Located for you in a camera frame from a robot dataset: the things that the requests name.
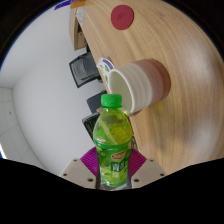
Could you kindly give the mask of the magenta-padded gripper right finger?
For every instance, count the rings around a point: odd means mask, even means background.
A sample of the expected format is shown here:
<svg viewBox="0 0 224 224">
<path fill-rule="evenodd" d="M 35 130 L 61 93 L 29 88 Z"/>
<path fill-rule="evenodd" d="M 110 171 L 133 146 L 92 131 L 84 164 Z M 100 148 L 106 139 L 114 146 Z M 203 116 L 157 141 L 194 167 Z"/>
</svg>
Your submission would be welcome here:
<svg viewBox="0 0 224 224">
<path fill-rule="evenodd" d="M 127 175 L 129 189 L 141 188 L 165 176 L 166 172 L 154 159 L 146 159 L 139 151 L 131 150 Z"/>
</svg>

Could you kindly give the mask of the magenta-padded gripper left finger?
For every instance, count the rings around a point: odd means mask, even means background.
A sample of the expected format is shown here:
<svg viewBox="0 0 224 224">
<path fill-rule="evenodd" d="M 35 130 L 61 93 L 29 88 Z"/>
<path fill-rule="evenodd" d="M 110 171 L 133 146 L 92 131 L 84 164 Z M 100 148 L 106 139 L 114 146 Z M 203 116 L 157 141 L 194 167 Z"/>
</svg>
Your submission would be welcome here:
<svg viewBox="0 0 224 224">
<path fill-rule="evenodd" d="M 98 189 L 100 177 L 96 148 L 90 149 L 80 159 L 73 158 L 60 177 L 84 188 Z"/>
</svg>

